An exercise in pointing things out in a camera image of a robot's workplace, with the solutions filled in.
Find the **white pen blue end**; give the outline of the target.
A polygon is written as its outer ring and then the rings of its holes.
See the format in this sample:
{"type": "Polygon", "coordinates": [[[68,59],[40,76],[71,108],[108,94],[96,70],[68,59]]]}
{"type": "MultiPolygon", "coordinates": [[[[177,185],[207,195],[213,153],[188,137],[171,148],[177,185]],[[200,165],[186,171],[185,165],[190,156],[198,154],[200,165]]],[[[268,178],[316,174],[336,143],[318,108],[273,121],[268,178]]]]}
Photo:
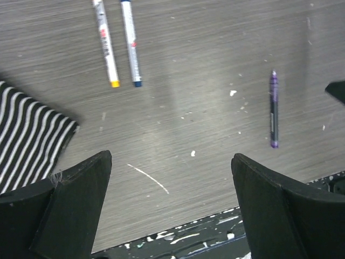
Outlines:
{"type": "Polygon", "coordinates": [[[125,27],[125,35],[127,41],[127,50],[129,57],[129,65],[132,74],[132,82],[135,87],[142,86],[142,78],[140,75],[139,62],[136,52],[136,33],[132,13],[132,5],[130,0],[121,0],[121,8],[123,15],[123,23],[125,27]]]}

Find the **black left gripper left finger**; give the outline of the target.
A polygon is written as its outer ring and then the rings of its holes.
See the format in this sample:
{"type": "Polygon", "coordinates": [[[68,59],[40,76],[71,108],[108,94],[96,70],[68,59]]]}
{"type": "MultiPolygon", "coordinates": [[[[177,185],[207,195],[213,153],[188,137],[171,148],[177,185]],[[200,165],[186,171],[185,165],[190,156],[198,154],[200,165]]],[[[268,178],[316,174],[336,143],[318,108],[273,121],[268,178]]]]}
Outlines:
{"type": "Polygon", "coordinates": [[[1,195],[1,258],[90,258],[112,169],[101,151],[1,195]]]}

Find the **purple gel pen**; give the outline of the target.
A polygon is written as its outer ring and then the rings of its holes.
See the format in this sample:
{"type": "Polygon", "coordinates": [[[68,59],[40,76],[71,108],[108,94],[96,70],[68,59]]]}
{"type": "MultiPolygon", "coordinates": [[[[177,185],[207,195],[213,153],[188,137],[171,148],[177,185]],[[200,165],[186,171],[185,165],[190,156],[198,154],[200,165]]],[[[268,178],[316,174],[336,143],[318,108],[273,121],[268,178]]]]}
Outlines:
{"type": "Polygon", "coordinates": [[[279,147],[278,131],[278,77],[275,70],[272,70],[270,77],[270,136],[271,147],[279,147]]]}

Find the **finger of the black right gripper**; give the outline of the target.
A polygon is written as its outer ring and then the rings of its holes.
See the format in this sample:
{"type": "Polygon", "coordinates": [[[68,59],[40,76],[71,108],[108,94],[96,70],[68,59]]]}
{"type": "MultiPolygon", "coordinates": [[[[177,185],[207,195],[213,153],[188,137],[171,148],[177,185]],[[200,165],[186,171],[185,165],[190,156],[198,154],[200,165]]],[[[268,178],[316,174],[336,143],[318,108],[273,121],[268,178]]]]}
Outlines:
{"type": "Polygon", "coordinates": [[[345,105],[345,81],[334,81],[327,85],[325,92],[345,105]]]}

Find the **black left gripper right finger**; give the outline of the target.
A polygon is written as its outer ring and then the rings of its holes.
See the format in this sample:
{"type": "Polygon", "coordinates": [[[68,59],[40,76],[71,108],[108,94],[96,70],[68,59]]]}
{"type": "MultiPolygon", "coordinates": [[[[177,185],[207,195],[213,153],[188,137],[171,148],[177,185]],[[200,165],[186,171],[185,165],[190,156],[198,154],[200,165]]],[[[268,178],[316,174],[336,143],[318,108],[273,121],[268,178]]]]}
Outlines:
{"type": "Polygon", "coordinates": [[[243,154],[231,170],[252,258],[344,258],[344,178],[319,189],[243,154]]]}

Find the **white pen yellow end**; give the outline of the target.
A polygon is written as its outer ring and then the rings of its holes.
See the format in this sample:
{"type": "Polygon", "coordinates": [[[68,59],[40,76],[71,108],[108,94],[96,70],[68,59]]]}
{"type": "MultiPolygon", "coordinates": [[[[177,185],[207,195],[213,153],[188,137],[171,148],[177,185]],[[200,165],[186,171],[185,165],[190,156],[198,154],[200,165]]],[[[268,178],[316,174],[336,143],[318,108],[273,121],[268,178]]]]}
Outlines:
{"type": "Polygon", "coordinates": [[[117,88],[120,86],[120,81],[113,54],[112,42],[109,34],[104,3],[102,0],[93,0],[93,6],[98,22],[98,31],[100,35],[104,59],[106,62],[108,79],[111,87],[117,88]]]}

